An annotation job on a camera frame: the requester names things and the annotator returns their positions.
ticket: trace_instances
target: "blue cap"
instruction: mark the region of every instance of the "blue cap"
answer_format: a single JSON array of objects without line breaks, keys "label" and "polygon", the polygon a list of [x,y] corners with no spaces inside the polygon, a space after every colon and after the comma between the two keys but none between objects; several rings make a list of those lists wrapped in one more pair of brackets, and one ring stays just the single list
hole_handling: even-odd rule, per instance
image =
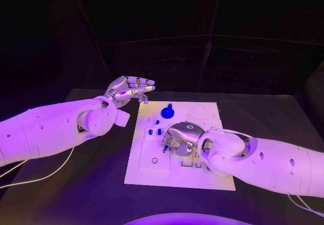
[{"label": "blue cap", "polygon": [[169,106],[162,110],[162,116],[166,119],[170,119],[174,116],[174,110],[173,110],[172,104],[169,104]]}]

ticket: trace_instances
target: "ventilation hole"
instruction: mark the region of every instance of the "ventilation hole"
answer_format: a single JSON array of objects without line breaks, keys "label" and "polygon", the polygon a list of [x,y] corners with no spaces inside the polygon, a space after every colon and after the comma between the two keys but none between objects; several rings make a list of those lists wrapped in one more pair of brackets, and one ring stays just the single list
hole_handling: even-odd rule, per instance
[{"label": "ventilation hole", "polygon": [[43,129],[43,125],[42,125],[42,123],[39,123],[39,129],[41,129],[41,130]]},{"label": "ventilation hole", "polygon": [[66,123],[69,123],[69,118],[65,116],[65,121],[66,121]]},{"label": "ventilation hole", "polygon": [[294,159],[290,160],[291,166],[295,166],[295,161]]},{"label": "ventilation hole", "polygon": [[265,155],[264,155],[264,153],[261,152],[261,153],[259,153],[259,159],[264,160],[264,158],[265,158]]}]

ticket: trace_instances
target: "gray table surface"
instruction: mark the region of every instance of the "gray table surface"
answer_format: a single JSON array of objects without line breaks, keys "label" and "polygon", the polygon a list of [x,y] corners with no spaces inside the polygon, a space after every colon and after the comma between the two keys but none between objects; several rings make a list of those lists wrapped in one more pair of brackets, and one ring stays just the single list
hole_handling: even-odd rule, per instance
[{"label": "gray table surface", "polygon": [[[104,90],[71,91],[66,101],[94,98]],[[324,141],[293,96],[150,92],[150,100],[218,102],[223,128],[259,138],[324,151]],[[124,184],[138,102],[123,108],[127,127],[114,126],[102,137],[77,146],[69,162],[48,179],[9,188],[0,201],[0,224],[124,224],[141,217],[190,212],[251,224],[324,224],[287,195],[235,178],[236,191]],[[26,162],[13,182],[41,178],[56,170],[69,151]],[[316,210],[324,200],[304,197]]]}]

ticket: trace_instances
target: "dark background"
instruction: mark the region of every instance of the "dark background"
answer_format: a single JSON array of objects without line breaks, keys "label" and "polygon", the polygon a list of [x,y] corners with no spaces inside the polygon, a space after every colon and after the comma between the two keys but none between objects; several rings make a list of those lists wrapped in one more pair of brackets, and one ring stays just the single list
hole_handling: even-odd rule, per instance
[{"label": "dark background", "polygon": [[159,91],[293,95],[324,61],[316,0],[7,1],[2,11],[0,121],[121,75]]}]

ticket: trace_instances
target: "white robotic arm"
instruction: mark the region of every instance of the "white robotic arm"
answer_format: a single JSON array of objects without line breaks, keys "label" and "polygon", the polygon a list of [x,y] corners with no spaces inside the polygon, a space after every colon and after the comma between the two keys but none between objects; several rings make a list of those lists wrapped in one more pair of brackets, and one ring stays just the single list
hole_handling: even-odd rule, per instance
[{"label": "white robotic arm", "polygon": [[324,198],[324,153],[285,142],[242,140],[234,131],[182,122],[169,128],[162,145],[174,139],[172,153],[189,156],[196,148],[200,160],[221,176],[234,175],[248,184],[290,195]]},{"label": "white robotic arm", "polygon": [[104,135],[114,123],[124,127],[130,115],[118,108],[130,98],[147,103],[143,93],[153,85],[151,80],[123,76],[104,96],[38,107],[0,122],[0,166],[58,154]]}]

